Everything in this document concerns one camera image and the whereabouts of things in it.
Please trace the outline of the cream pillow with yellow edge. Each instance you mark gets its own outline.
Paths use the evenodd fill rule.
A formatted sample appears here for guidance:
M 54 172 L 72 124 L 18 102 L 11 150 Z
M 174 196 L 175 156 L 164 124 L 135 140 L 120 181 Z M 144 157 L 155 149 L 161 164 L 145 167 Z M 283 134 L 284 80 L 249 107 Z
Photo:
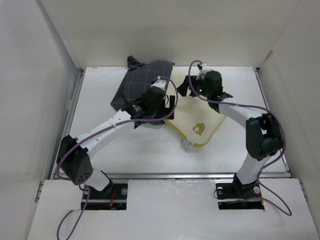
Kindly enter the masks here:
M 166 93 L 177 96 L 178 103 L 174 110 L 174 119 L 166 119 L 164 122 L 195 147 L 205 146 L 225 116 L 215 112 L 207 102 L 198 97 L 177 94 L 171 83 Z

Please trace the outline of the dark grey checked pillowcase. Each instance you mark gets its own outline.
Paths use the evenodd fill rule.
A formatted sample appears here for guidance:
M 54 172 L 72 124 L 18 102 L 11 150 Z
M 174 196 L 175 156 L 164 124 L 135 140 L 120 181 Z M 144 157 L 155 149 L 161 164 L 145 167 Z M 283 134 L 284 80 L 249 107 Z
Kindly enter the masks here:
M 125 73 L 110 105 L 118 114 L 123 114 L 123 118 L 117 121 L 117 124 L 134 123 L 138 119 L 131 119 L 131 116 L 122 111 L 124 107 L 131 101 L 141 97 L 152 85 L 154 79 L 158 76 L 171 82 L 170 76 L 175 64 L 167 60 L 155 60 L 151 63 L 142 63 L 133 56 L 127 57 L 127 72 Z M 178 103 L 178 97 L 175 97 L 175 108 Z M 145 120 L 146 123 L 156 121 L 156 119 Z

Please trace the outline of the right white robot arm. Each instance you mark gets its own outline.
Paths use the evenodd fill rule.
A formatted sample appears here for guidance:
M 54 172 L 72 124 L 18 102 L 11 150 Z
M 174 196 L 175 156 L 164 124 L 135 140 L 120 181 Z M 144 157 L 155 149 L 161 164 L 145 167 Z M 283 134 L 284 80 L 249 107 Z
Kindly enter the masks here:
M 201 97 L 217 113 L 229 117 L 245 129 L 246 158 L 234 174 L 231 183 L 217 187 L 219 199 L 246 199 L 254 196 L 259 187 L 258 178 L 269 159 L 284 146 L 280 126 L 275 117 L 266 111 L 256 111 L 253 105 L 238 103 L 226 93 L 218 71 L 201 71 L 197 76 L 186 75 L 177 88 L 181 96 Z

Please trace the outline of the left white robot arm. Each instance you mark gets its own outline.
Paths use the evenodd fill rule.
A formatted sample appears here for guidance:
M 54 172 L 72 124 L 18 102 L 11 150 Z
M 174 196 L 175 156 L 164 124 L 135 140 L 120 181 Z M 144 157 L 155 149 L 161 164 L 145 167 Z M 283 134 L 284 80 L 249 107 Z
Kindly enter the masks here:
M 93 130 L 78 137 L 65 136 L 60 143 L 56 170 L 63 171 L 74 185 L 85 185 L 100 198 L 109 197 L 114 183 L 92 166 L 94 156 L 117 137 L 144 123 L 173 119 L 176 104 L 176 96 L 168 96 L 161 87 L 150 87 Z

